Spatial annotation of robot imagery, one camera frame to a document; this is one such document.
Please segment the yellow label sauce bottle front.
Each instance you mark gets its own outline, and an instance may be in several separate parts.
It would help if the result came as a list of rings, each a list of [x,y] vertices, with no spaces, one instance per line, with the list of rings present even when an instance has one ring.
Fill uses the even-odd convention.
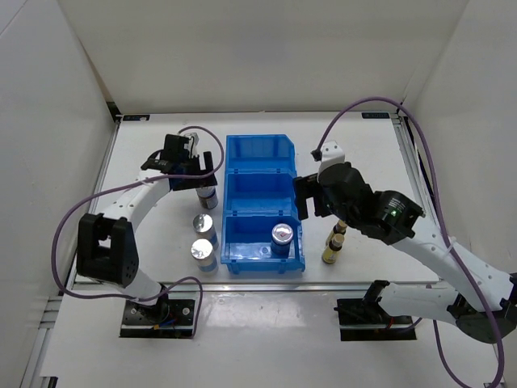
[[[344,235],[335,234],[322,252],[322,261],[326,264],[334,264],[338,258],[339,252],[342,250],[343,243]]]

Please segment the blue plastic divided bin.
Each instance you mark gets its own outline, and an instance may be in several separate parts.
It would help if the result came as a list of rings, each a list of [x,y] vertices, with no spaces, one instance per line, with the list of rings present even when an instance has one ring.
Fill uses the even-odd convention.
[[[234,275],[305,270],[295,156],[284,134],[226,137],[221,263]],[[271,252],[271,230],[279,223],[294,231],[288,257]]]

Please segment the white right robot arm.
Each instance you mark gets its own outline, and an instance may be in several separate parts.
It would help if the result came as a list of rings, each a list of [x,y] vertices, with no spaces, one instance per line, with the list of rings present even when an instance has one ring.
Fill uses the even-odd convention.
[[[335,215],[348,227],[416,259],[441,279],[430,288],[374,281],[357,308],[370,322],[402,315],[434,319],[486,344],[515,330],[516,276],[460,244],[445,242],[439,227],[407,196],[374,192],[349,162],[296,177],[293,186],[302,220],[308,216],[306,201],[313,199],[316,216]]]

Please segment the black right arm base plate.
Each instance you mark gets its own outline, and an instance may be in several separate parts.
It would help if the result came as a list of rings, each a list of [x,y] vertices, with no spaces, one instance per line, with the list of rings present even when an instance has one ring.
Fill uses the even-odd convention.
[[[371,310],[361,298],[340,298],[334,311],[338,316],[342,342],[382,342],[416,340],[416,323],[407,315],[389,316]]]

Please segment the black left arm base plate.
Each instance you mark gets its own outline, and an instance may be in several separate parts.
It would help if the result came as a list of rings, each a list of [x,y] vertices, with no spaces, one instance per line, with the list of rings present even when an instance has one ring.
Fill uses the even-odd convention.
[[[126,302],[120,338],[190,339],[194,329],[196,301],[160,297],[154,306]]]

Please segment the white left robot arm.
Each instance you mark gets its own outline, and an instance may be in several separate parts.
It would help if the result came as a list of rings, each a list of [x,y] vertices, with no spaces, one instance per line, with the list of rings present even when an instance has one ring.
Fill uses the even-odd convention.
[[[148,157],[136,180],[118,188],[120,197],[99,213],[86,213],[78,223],[77,273],[108,284],[141,306],[151,323],[161,323],[170,312],[164,286],[140,268],[135,237],[150,210],[171,192],[207,191],[217,186],[212,154],[199,154],[200,126],[188,126],[165,137],[163,147]]]

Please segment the silver lid jar front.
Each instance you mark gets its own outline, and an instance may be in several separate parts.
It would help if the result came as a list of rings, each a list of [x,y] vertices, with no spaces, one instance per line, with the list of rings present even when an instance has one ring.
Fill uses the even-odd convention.
[[[204,238],[195,240],[191,245],[191,257],[201,272],[211,273],[217,269],[217,259],[213,245]]]

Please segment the silver lid jar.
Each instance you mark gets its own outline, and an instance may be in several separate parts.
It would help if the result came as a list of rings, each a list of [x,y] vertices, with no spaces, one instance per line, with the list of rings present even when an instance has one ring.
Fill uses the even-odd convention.
[[[212,244],[214,250],[218,249],[219,241],[216,228],[214,226],[214,221],[209,214],[201,213],[196,215],[193,218],[192,225],[198,238],[208,240]]]
[[[217,269],[217,259],[213,245],[204,238],[195,240],[191,245],[191,257],[201,272],[211,273]]]

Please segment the silver lid jar rear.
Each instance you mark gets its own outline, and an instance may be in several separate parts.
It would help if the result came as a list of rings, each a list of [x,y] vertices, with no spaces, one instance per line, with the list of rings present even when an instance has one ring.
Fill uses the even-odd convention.
[[[216,228],[214,226],[214,221],[209,214],[201,213],[196,215],[193,218],[192,225],[198,238],[208,240],[212,244],[214,250],[218,249],[219,241]]]

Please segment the yellow label sauce bottle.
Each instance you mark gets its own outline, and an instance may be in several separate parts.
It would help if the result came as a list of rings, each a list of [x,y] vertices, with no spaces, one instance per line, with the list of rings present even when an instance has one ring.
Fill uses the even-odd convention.
[[[322,261],[326,264],[334,264],[338,258],[339,252],[342,250],[343,243],[344,235],[335,234],[322,252]]]
[[[346,231],[347,231],[347,224],[343,220],[338,220],[337,223],[333,226],[329,235],[327,236],[326,245],[328,245],[330,243],[330,241],[336,234],[344,235],[346,233]]]

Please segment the aluminium table edge rail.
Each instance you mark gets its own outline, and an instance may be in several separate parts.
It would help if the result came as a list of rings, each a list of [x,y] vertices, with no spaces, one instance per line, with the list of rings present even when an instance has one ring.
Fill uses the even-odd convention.
[[[401,286],[424,286],[437,285],[439,282],[397,282]],[[310,292],[310,291],[366,291],[371,282],[362,283],[287,283],[287,284],[239,284],[239,283],[203,283],[204,292]],[[191,292],[198,291],[198,285],[193,281],[187,281],[185,284],[177,285],[173,288],[173,292]],[[102,285],[94,282],[79,281],[72,284],[72,291],[115,291],[108,285]]]

